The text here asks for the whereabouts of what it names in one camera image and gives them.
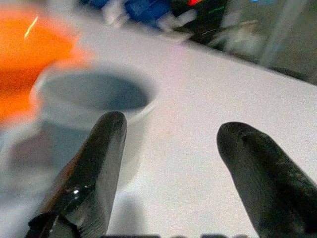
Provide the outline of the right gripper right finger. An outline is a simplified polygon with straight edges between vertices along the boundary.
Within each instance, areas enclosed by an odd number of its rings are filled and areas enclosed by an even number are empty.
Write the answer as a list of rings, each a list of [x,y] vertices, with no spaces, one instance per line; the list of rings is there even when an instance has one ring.
[[[271,137],[248,124],[227,122],[216,141],[259,237],[316,237],[317,185]]]

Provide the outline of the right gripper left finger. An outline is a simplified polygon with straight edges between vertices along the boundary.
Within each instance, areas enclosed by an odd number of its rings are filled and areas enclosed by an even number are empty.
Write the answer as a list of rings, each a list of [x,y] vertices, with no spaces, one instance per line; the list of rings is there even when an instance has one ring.
[[[121,112],[102,115],[54,179],[29,221],[28,238],[101,238],[116,195],[127,132]]]

